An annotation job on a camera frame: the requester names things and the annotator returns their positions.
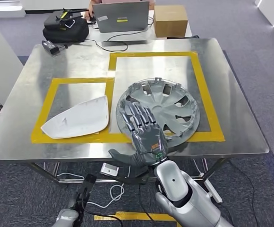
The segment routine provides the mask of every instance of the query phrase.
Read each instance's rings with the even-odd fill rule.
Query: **robot fingers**
[[[134,124],[130,120],[130,117],[125,110],[121,109],[120,113],[131,132],[136,130]]]
[[[144,107],[137,102],[134,102],[133,105],[140,114],[140,117],[144,125],[147,125],[149,122]]]
[[[155,118],[155,116],[152,113],[152,111],[149,108],[144,107],[144,109],[146,110],[147,116],[149,117],[149,123],[152,123],[152,124],[156,123],[156,119]]]
[[[140,114],[134,105],[133,105],[133,103],[129,101],[125,101],[125,105],[127,105],[131,110],[131,114],[134,117],[134,120],[135,121],[137,127],[140,127],[143,125]]]

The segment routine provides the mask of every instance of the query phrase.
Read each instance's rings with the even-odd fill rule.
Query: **person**
[[[98,4],[98,3],[117,3],[117,2],[132,2],[132,1],[140,1],[140,0],[90,0],[88,12],[85,13],[85,18],[86,20],[90,20],[90,16],[93,17],[93,5]],[[146,0],[149,1],[149,9],[153,10],[155,6],[155,0]]]

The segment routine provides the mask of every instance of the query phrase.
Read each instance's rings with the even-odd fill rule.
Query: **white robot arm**
[[[161,183],[157,202],[182,227],[232,227],[200,185],[170,160],[154,170]]]
[[[182,227],[232,227],[221,216],[220,211],[214,205],[203,188],[187,173],[180,170],[175,162],[168,160],[168,143],[150,109],[128,101],[123,101],[122,106],[123,109],[121,114],[131,132],[132,142],[137,151],[129,156],[110,149],[109,152],[113,159],[131,166],[148,166],[149,169],[154,170],[159,189],[155,195],[157,202]],[[125,111],[125,107],[131,110],[134,124]],[[122,183],[131,184],[145,184],[147,181],[146,178],[148,177],[148,172],[133,179],[115,177],[109,172],[102,173]],[[72,209],[73,211],[60,212],[54,227],[72,227],[71,222],[75,221],[77,216],[75,211],[79,211],[78,219],[83,216],[82,204],[77,204],[77,201],[84,200],[85,204],[88,201],[89,194],[85,192],[91,192],[96,177],[88,178],[90,183],[85,181],[85,186],[82,186],[80,198],[76,199],[76,206]]]

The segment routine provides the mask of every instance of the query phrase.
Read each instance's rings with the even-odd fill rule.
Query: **gray carpet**
[[[215,37],[226,50],[237,78],[266,136],[272,152],[263,157],[234,159],[250,176],[255,189],[254,209],[260,227],[274,226],[274,29],[259,12],[253,0],[157,0],[158,4],[184,4],[194,35]],[[0,31],[17,55],[30,55],[42,39],[42,22],[47,15],[27,15],[21,19],[0,19]],[[195,168],[189,160],[177,160],[189,174]],[[99,171],[100,164],[64,163],[63,171],[85,174]],[[211,182],[223,198],[235,226],[254,227],[251,186],[243,175],[226,164]],[[42,227],[54,222],[76,187],[60,187],[37,175],[24,164],[0,165],[0,227]],[[109,185],[97,184],[91,201],[105,204]],[[137,188],[126,186],[122,199],[106,210],[141,211]],[[153,200],[154,187],[143,188],[143,201],[149,212],[162,212]],[[86,215],[85,226],[118,226],[116,221],[93,221]],[[125,221],[125,226],[152,226],[148,221]],[[159,223],[157,226],[175,226]]]

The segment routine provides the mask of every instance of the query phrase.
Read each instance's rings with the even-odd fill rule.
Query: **laptop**
[[[142,31],[148,25],[149,1],[94,4],[101,33]]]

